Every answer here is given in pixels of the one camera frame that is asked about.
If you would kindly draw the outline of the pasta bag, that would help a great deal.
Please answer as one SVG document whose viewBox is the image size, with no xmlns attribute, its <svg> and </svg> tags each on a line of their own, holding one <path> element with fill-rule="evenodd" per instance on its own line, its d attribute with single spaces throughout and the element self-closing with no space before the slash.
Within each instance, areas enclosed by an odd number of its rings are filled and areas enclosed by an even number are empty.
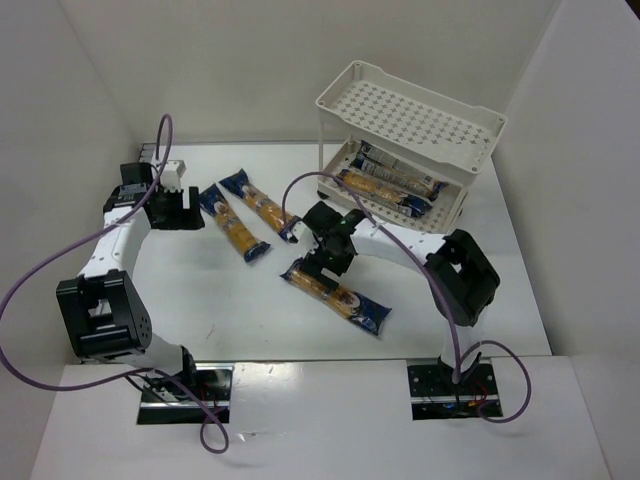
<svg viewBox="0 0 640 480">
<path fill-rule="evenodd" d="M 343 169 L 337 177 L 361 198 L 378 203 L 404 216 L 421 218 L 432 209 L 426 200 L 418 196 L 353 171 Z"/>
<path fill-rule="evenodd" d="M 245 263 L 264 256 L 271 248 L 269 243 L 259 240 L 249 231 L 216 184 L 199 194 L 199 205 L 213 218 Z"/>
<path fill-rule="evenodd" d="M 320 280 L 304 273 L 301 266 L 302 258 L 298 258 L 280 277 L 325 304 L 341 318 L 364 332 L 373 336 L 380 335 L 385 320 L 392 312 L 390 307 L 340 284 L 324 285 Z"/>
<path fill-rule="evenodd" d="M 431 202 L 436 201 L 440 192 L 449 185 L 365 141 L 360 143 L 351 166 Z"/>
<path fill-rule="evenodd" d="M 244 169 L 222 179 L 220 184 L 256 213 L 282 240 L 292 244 L 298 242 L 294 230 L 301 219 L 283 210 L 279 204 L 258 189 L 250 181 Z"/>
</svg>

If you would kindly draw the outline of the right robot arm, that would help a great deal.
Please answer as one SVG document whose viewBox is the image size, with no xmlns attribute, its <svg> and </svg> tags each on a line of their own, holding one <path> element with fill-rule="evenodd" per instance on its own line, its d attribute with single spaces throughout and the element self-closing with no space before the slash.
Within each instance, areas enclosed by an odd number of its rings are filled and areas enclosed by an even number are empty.
<svg viewBox="0 0 640 480">
<path fill-rule="evenodd" d="M 500 285 L 500 277 L 474 238 L 461 229 L 449 235 L 420 233 L 369 218 L 359 209 L 342 215 L 317 202 L 302 218 L 313 246 L 302 260 L 302 271 L 323 286 L 346 273 L 357 256 L 370 256 L 422 274 L 434 303 L 448 322 L 451 339 L 440 361 L 460 384 L 478 358 L 479 325 Z"/>
</svg>

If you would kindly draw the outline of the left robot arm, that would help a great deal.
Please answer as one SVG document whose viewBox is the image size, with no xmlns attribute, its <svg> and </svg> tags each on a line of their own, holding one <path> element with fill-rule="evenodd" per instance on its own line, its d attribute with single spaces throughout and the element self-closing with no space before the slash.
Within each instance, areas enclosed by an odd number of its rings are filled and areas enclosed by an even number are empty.
<svg viewBox="0 0 640 480">
<path fill-rule="evenodd" d="M 181 160 L 164 167 L 126 163 L 120 171 L 122 183 L 103 207 L 106 234 L 79 274 L 56 288 L 71 347 L 81 360 L 150 368 L 155 377 L 168 374 L 193 388 L 193 356 L 186 347 L 154 333 L 132 274 L 151 231 L 203 228 L 199 190 L 182 188 L 186 166 Z"/>
</svg>

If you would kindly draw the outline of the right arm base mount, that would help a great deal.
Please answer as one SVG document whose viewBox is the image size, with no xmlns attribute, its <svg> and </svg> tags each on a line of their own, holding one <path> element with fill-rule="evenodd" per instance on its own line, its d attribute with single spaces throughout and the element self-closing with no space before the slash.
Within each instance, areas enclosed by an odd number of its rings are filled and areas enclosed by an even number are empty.
<svg viewBox="0 0 640 480">
<path fill-rule="evenodd" d="M 436 363 L 408 364 L 407 376 L 414 421 L 502 418 L 499 391 L 491 363 L 480 363 L 460 386 L 449 383 Z"/>
</svg>

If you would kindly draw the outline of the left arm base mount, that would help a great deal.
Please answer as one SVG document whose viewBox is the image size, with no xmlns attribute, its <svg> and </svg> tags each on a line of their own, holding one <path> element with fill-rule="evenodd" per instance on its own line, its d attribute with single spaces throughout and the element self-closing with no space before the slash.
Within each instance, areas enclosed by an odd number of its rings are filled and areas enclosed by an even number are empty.
<svg viewBox="0 0 640 480">
<path fill-rule="evenodd" d="M 185 384 L 222 424 L 228 424 L 234 366 L 231 363 L 196 364 L 195 380 Z M 154 376 L 134 376 L 140 391 L 138 425 L 200 424 L 205 412 L 173 382 Z"/>
</svg>

